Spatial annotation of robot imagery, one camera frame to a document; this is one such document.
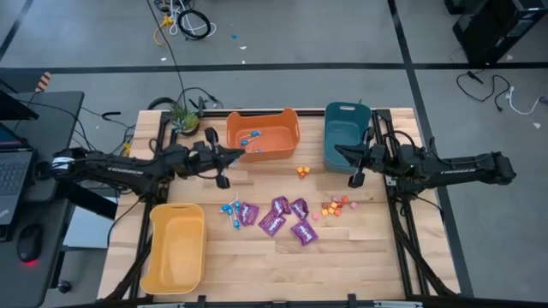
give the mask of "plastic bin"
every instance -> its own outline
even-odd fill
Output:
[[[204,276],[206,225],[196,204],[162,204],[152,210],[151,260],[140,287],[149,294],[192,292]]]
[[[369,127],[371,109],[362,104],[331,103],[325,108],[324,168],[330,172],[353,174],[335,145],[357,145]]]
[[[226,127],[227,145],[245,148],[247,153],[240,161],[246,163],[289,158],[301,141],[299,118],[291,108],[279,115],[241,116],[233,112],[226,120]],[[261,135],[251,139],[253,131],[260,131]],[[249,140],[248,144],[241,145],[243,140]]]

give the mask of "wooden tabletop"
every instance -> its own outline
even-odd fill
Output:
[[[402,130],[421,144],[412,109],[392,109],[394,129]],[[131,156],[149,159],[149,139],[156,138],[160,111],[141,111]],[[201,127],[214,127],[225,145],[225,118],[202,119]],[[231,188],[218,189],[214,181],[200,178],[177,179],[170,185],[169,203],[196,203],[205,212],[207,244],[205,276],[195,291],[183,295],[155,296],[157,302],[196,301],[206,295],[208,301],[262,300],[345,300],[349,293],[363,299],[403,299],[404,293],[396,258],[394,234],[390,223],[382,175],[366,172],[359,189],[348,188],[348,175],[328,173],[322,166],[324,118],[300,117],[301,143],[286,160],[238,163],[225,172]],[[191,146],[204,139],[202,132],[177,142]],[[164,143],[169,143],[167,133]],[[299,179],[298,166],[311,168]],[[289,202],[304,198],[311,213],[319,212],[322,202],[332,196],[346,195],[358,203],[348,206],[339,217],[321,217],[308,221],[319,235],[309,246],[301,247],[289,228],[296,224],[294,215],[272,239],[257,225],[234,230],[219,207],[233,199],[260,207],[259,219],[271,208],[271,200],[284,195]],[[422,198],[436,202],[434,191]],[[125,212],[136,200],[124,196],[116,213]],[[453,291],[458,283],[439,211],[423,201],[412,202],[414,220],[425,260]],[[110,240],[98,297],[109,294],[134,261],[144,205],[137,205],[114,228]],[[417,275],[408,255],[414,291]]]

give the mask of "concrete floor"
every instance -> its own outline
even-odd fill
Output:
[[[446,13],[443,1],[396,0],[396,4],[414,63],[466,61],[451,31],[456,18]],[[0,40],[21,7],[21,1],[0,2]],[[196,0],[196,9],[219,29],[200,42],[169,36],[180,65],[240,64],[242,60],[247,64],[403,63],[385,0]],[[34,0],[0,59],[0,76],[31,91],[36,77],[9,76],[2,68],[171,66],[165,46],[152,41],[154,27],[144,1]],[[544,18],[509,52],[512,60],[505,57],[502,62],[548,62],[547,33],[548,18]],[[120,121],[127,124],[133,124],[139,110],[154,98],[175,97],[180,91],[175,73],[91,74],[85,69],[79,73],[54,74],[48,91],[83,91],[85,107],[99,113],[121,111]],[[507,187],[449,188],[474,295],[548,301],[544,292],[548,211],[542,194],[543,171],[548,171],[543,159],[548,151],[548,106],[540,105],[532,115],[522,116],[501,99],[504,112],[498,113],[492,100],[479,104],[458,90],[456,76],[466,71],[415,73],[426,107],[426,114],[420,116],[427,116],[442,157],[502,151],[518,173]],[[548,95],[548,69],[488,70],[479,75],[485,86],[463,83],[470,92],[486,95],[493,74],[501,74],[515,87],[518,109],[527,110],[538,96]],[[415,107],[404,69],[231,70],[186,72],[182,78],[185,86],[204,87],[227,107],[324,107],[332,101],[359,99],[371,107]],[[86,112],[80,118],[99,149],[111,151],[120,142],[119,127]],[[100,269],[103,261],[100,252],[67,258],[62,278],[80,287],[66,297],[49,293],[45,305],[94,300],[100,270],[89,269]]]

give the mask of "teal bin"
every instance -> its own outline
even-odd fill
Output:
[[[371,109],[362,104],[331,103],[325,108],[324,168],[353,174],[356,168],[335,150],[335,145],[357,145],[369,127]]]

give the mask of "purple wrapped candy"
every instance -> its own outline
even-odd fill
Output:
[[[298,198],[292,204],[289,205],[289,208],[299,217],[300,220],[307,219],[308,216],[308,205],[307,201],[303,198]]]
[[[318,234],[306,220],[303,220],[291,227],[291,233],[301,239],[301,245],[303,246],[306,246],[318,239]]]
[[[261,227],[270,237],[274,237],[280,228],[286,222],[285,218],[282,216],[277,216],[277,213],[274,210],[271,210],[266,214],[266,216],[259,222],[259,227]]]
[[[259,214],[259,207],[253,204],[247,204],[243,202],[241,204],[240,212],[238,213],[238,218],[244,226],[253,226],[257,220],[257,215]]]
[[[289,201],[284,196],[274,198],[272,200],[272,209],[278,213],[278,216],[282,214],[291,214],[291,209],[289,208]]]

